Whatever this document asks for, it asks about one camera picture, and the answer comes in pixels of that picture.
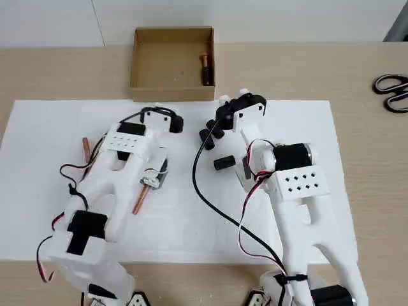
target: mounting plate with holes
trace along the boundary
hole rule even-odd
[[[140,118],[140,122],[156,131],[168,132],[170,130],[171,117],[162,113],[146,112]]]
[[[114,124],[105,140],[102,143],[101,151],[114,150],[119,152],[135,153],[137,152],[136,143],[144,139],[144,136],[116,132],[119,124]]]
[[[144,292],[133,293],[132,299],[127,306],[150,306],[149,300]]]
[[[264,306],[266,303],[267,301],[263,298],[263,292],[261,290],[253,289],[249,292],[244,306]]]
[[[328,184],[319,165],[276,171],[271,176],[272,190],[284,201],[329,193]]]

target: wire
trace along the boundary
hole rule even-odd
[[[146,172],[146,171],[154,171],[154,172],[156,172],[157,174],[165,174],[165,173],[168,172],[168,170],[159,171],[159,170],[156,170],[156,169],[154,169],[154,168],[147,168],[147,169],[145,169],[145,172]]]
[[[51,222],[52,231],[55,231],[55,224],[64,217],[64,212],[61,212],[57,217],[54,218]]]
[[[102,142],[103,142],[103,140],[105,139],[105,136],[106,136],[106,133],[105,133],[105,134],[98,140],[98,142],[95,144],[95,147],[93,148],[93,150],[92,150],[92,152],[91,152],[91,156],[89,157],[89,160],[90,160],[90,161],[96,160],[96,154],[98,154],[99,149],[100,149],[100,146],[102,145]],[[88,167],[88,168],[85,169],[84,174],[82,175],[81,180],[83,180],[83,179],[87,176],[87,174],[88,174],[90,168],[91,168],[91,167]]]
[[[63,177],[65,177],[66,179],[70,180],[70,181],[73,183],[73,187],[76,189],[77,186],[78,186],[78,183],[76,182],[76,180],[73,179],[72,177],[70,177],[69,175],[63,173],[62,170],[63,170],[64,168],[67,168],[67,167],[75,168],[75,169],[85,169],[85,170],[86,170],[86,169],[90,168],[90,167],[94,164],[97,155],[98,155],[98,153],[97,153],[94,157],[91,156],[91,159],[89,160],[89,162],[88,162],[87,164],[83,165],[83,166],[79,166],[79,165],[77,165],[77,164],[63,164],[63,165],[59,168],[59,174],[61,174],[61,175],[62,175]]]
[[[48,236],[46,238],[44,238],[40,244],[37,247],[37,253],[36,253],[36,260],[37,260],[37,268],[38,268],[38,273],[40,274],[41,279],[43,280],[44,283],[48,284],[50,281],[52,281],[52,279],[54,278],[54,271],[51,272],[50,276],[46,276],[46,272],[45,272],[45,268],[43,266],[43,264],[41,263],[41,259],[40,259],[40,248],[43,245],[44,242],[46,242],[48,239],[52,238],[51,236]]]
[[[277,266],[277,267],[279,268],[279,270],[280,270],[281,273],[283,273],[284,275],[286,275],[286,271],[285,271],[284,267],[281,266],[280,264],[278,264],[278,262],[277,262],[276,260],[274,260],[274,259],[271,258],[270,256],[258,255],[258,254],[249,253],[248,251],[246,251],[246,250],[244,249],[244,247],[243,247],[243,245],[242,245],[242,242],[241,242],[241,229],[242,229],[242,226],[243,226],[243,224],[244,224],[245,211],[246,211],[246,208],[247,208],[248,201],[249,201],[249,199],[251,198],[251,196],[254,194],[255,190],[256,190],[260,185],[262,185],[262,183],[263,183],[267,178],[268,178],[268,177],[263,177],[263,178],[259,179],[259,180],[255,183],[255,185],[251,188],[251,190],[248,192],[247,196],[245,197],[244,205],[243,205],[243,207],[242,207],[241,220],[240,220],[240,223],[239,223],[239,226],[238,226],[238,246],[240,247],[241,251],[242,251],[244,254],[246,254],[246,255],[248,255],[248,256],[250,256],[250,257],[269,259],[270,261],[272,261],[272,263],[273,263],[275,266]]]
[[[211,136],[211,132],[214,130],[214,128],[218,125],[219,120],[215,122],[215,124],[213,125],[211,131],[209,132],[207,138],[205,139],[205,141],[201,144],[201,147],[198,149],[196,157],[194,159],[194,163],[193,163],[193,170],[192,170],[192,180],[193,180],[193,187],[194,190],[196,191],[197,195],[200,197],[200,199],[207,204],[207,206],[209,206],[213,211],[215,211],[217,214],[219,214],[221,217],[223,217],[224,219],[226,219],[227,221],[229,221],[230,223],[234,224],[235,226],[239,226],[239,222],[237,222],[236,220],[234,220],[233,218],[231,218],[229,215],[225,214],[222,210],[219,210],[216,206],[214,206],[210,201],[208,201],[206,199],[206,197],[204,197],[204,195],[201,193],[200,189],[197,186],[197,180],[196,180],[196,171],[197,171],[197,164],[198,164],[198,160],[201,156],[201,153],[203,152],[204,146],[206,144],[206,142],[208,141],[208,139]],[[242,231],[244,231],[246,234],[248,234],[252,239],[254,239],[255,241],[257,241],[257,243],[259,243],[260,245],[262,245],[274,258],[274,260],[281,266],[284,268],[281,259],[278,257],[278,255],[276,254],[276,252],[268,245],[266,244],[262,239],[260,239],[258,236],[256,236],[253,232],[251,232],[249,229],[247,229],[245,226],[242,226]]]
[[[57,217],[55,217],[55,218],[52,220],[52,222],[51,222],[52,231],[55,231],[55,224],[56,224],[58,221],[60,221],[60,220],[62,219],[62,217],[64,217],[64,212],[61,212]],[[47,276],[46,276],[47,273],[46,273],[45,268],[44,268],[44,266],[43,266],[43,264],[42,264],[42,262],[41,262],[41,259],[40,259],[40,249],[41,249],[41,246],[44,244],[44,242],[46,242],[46,241],[47,241],[48,239],[50,239],[50,238],[52,238],[52,235],[51,235],[51,236],[48,236],[48,237],[46,237],[46,238],[44,238],[44,239],[40,242],[40,244],[38,244],[37,252],[36,252],[36,261],[37,261],[38,273],[39,273],[39,275],[40,275],[40,277],[41,277],[41,280],[42,280],[44,283],[49,283],[50,281],[52,281],[52,279],[54,278],[54,274],[55,274],[55,271],[53,271],[53,272],[51,272],[51,274],[47,277]]]
[[[257,179],[255,173],[253,172],[253,170],[251,169],[251,166],[250,166],[251,156],[252,156],[252,145],[253,145],[255,142],[267,142],[267,143],[269,143],[269,144],[272,146],[273,149],[276,148],[276,146],[275,146],[272,142],[270,142],[269,140],[267,140],[267,139],[261,139],[261,138],[256,138],[256,139],[254,139],[254,140],[251,141],[250,144],[248,145],[248,147],[247,147],[247,165],[248,165],[248,169],[249,169],[249,171],[251,172],[251,174],[255,176],[255,179]]]
[[[174,115],[175,112],[173,110],[170,110],[169,108],[165,108],[165,107],[145,107],[143,108],[140,112],[134,113],[132,115],[130,115],[129,117],[126,117],[124,119],[122,119],[121,121],[119,121],[119,123],[124,123],[126,121],[128,121],[129,119],[132,119],[136,116],[139,116],[143,113],[147,113],[147,112],[155,112],[155,113],[161,113],[163,115]]]

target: copper pipe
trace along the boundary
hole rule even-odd
[[[133,208],[133,211],[132,211],[132,213],[134,215],[136,215],[138,213],[140,207],[142,207],[143,201],[145,200],[149,189],[150,189],[149,185],[147,185],[147,184],[143,185],[142,191],[140,191],[139,198],[138,198],[138,200],[136,202],[136,205],[135,205],[135,207]]]
[[[208,58],[209,58],[210,56],[208,55],[208,54],[203,54],[202,56],[201,56],[201,62],[203,63],[203,67],[208,67],[209,65],[208,65]]]
[[[91,159],[91,150],[89,148],[89,140],[87,137],[82,137],[82,147],[84,148],[85,162],[89,163]]]

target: black cylinder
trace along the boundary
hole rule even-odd
[[[228,167],[232,167],[234,165],[235,165],[235,158],[233,155],[219,158],[214,161],[214,168],[217,171],[228,168]]]
[[[203,86],[211,86],[212,85],[211,67],[203,67],[201,69],[201,80],[203,82]]]
[[[273,149],[275,170],[288,170],[312,165],[312,156],[304,143],[279,145]]]
[[[206,127],[211,131],[211,129],[214,127],[214,124],[215,124],[215,120],[214,120],[214,119],[211,119],[211,120],[209,120],[205,125],[206,125]],[[221,139],[221,138],[224,137],[224,135],[225,135],[225,132],[224,132],[219,126],[216,126],[216,127],[212,130],[211,133],[212,133],[213,136],[216,137],[217,139]]]
[[[201,138],[201,141],[202,141],[202,142],[205,142],[205,140],[206,140],[207,137],[208,137],[208,140],[204,143],[205,149],[206,149],[206,150],[214,149],[215,144],[214,144],[214,141],[213,141],[212,138],[211,138],[210,131],[207,130],[207,129],[202,129],[202,130],[199,132],[199,134],[200,134],[200,138]]]

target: white wall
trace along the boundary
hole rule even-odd
[[[221,42],[382,41],[404,4],[405,0],[0,0],[0,47],[130,44],[135,27],[161,25],[214,26]]]

